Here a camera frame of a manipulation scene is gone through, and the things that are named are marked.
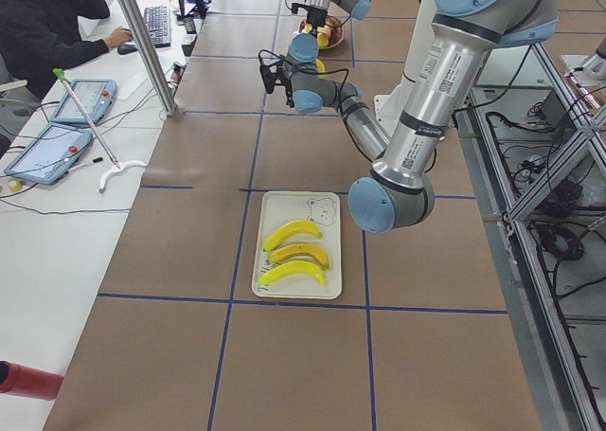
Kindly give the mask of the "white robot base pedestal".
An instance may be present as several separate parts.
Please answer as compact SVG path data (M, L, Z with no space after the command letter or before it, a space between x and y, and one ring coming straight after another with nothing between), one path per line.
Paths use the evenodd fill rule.
M419 13L408 48L401 82L390 94L374 96L376 119L383 126L383 130L388 137L391 137L395 132L401 110L411 95L420 68L424 64L426 54L434 41L435 34L432 21L435 14L436 5L434 0L420 1Z

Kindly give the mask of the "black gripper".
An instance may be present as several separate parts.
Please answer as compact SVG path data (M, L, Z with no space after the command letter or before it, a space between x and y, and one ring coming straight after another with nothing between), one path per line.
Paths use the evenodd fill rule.
M307 17L306 22L312 26L312 28L323 27L326 24L328 16L328 10L323 7L317 6L306 6Z
M292 82L284 66L279 66L276 70L276 85L282 86L285 90L286 103L293 104L293 88Z

